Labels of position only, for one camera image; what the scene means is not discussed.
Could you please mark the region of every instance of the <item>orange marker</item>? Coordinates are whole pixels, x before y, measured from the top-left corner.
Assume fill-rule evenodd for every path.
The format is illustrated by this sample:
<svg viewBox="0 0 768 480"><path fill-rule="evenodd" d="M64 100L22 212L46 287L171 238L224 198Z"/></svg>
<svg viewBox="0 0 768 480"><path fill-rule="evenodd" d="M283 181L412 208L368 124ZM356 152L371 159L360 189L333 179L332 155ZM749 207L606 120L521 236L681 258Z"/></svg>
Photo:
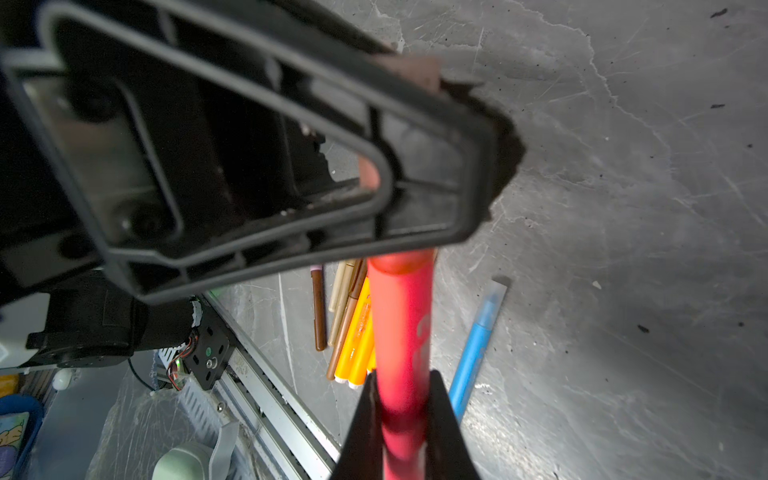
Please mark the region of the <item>orange marker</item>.
<svg viewBox="0 0 768 480"><path fill-rule="evenodd" d="M373 350L371 351L371 358L368 359L368 367L366 369L368 370L368 373L376 370L376 345L373 346Z"/></svg>
<svg viewBox="0 0 768 480"><path fill-rule="evenodd" d="M366 293L369 291L367 278L362 288ZM349 372L352 370L352 357L355 354L355 349L360 342L362 333L366 329L366 321L370 316L370 312L371 297L370 295L363 296L361 293L360 301L357 303L355 314L353 315L352 325L349 326L349 332L346 334L344 347L339 358L339 365L336 366L336 381L339 383L344 383L349 379Z"/></svg>
<svg viewBox="0 0 768 480"><path fill-rule="evenodd" d="M358 389L366 382L368 370L368 361L371 360L373 351L373 315L369 314L366 320L366 327L362 332L360 341L355 348L352 357L352 368L349 371L349 387Z"/></svg>

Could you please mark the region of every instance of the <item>blue marker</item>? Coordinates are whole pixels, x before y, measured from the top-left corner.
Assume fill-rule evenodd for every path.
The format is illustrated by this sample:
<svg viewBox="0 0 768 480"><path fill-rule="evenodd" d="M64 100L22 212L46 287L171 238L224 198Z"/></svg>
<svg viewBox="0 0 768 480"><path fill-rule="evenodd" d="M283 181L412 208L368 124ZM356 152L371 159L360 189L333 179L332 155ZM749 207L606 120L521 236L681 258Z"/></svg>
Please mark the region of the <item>blue marker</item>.
<svg viewBox="0 0 768 480"><path fill-rule="evenodd" d="M462 359L458 363L456 374L453 376L453 383L451 383L451 390L448 392L451 407L453 407L456 421L459 424L461 424L464 411L467 409L469 396L475 388L475 377L480 370L482 357L485 355L485 347L488 346L488 341L491 339L491 332L506 292L506 285L494 280L488 283L475 317L475 324L472 325L467 344L464 345Z"/></svg>

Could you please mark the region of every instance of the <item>black speck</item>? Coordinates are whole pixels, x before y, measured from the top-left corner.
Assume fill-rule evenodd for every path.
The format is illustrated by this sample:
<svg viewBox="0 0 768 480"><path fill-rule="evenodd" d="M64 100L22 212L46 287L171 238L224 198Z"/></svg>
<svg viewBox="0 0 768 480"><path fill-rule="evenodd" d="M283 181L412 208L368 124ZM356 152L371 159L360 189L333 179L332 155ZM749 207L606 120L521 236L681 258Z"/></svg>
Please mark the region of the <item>black speck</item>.
<svg viewBox="0 0 768 480"><path fill-rule="evenodd" d="M712 15L710 15L710 18L720 17L722 15L725 15L726 13L728 13L728 9L727 8L723 8L719 12L714 12Z"/></svg>

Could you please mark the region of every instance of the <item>light green plastic object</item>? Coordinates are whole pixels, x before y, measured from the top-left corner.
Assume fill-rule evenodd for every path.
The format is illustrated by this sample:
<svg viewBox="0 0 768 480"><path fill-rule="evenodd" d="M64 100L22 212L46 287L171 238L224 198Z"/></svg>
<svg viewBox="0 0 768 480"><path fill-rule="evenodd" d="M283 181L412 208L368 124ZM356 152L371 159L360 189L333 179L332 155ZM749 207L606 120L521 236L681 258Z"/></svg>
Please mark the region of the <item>light green plastic object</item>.
<svg viewBox="0 0 768 480"><path fill-rule="evenodd" d="M209 480L208 463L213 449L188 442L163 455L152 472L152 480Z"/></svg>

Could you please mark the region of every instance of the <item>gray marble table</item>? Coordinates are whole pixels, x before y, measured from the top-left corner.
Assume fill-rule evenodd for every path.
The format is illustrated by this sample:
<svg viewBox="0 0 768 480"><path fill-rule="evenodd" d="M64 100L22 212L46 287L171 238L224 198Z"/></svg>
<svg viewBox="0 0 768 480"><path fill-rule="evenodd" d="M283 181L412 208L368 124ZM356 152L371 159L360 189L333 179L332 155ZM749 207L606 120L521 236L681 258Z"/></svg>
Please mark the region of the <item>gray marble table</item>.
<svg viewBox="0 0 768 480"><path fill-rule="evenodd" d="M482 82L528 147L492 220L435 271L447 379L483 285L513 279L462 425L481 475L768 478L768 5L323 4ZM342 441L356 394L324 378L310 289L299 270L221 298Z"/></svg>

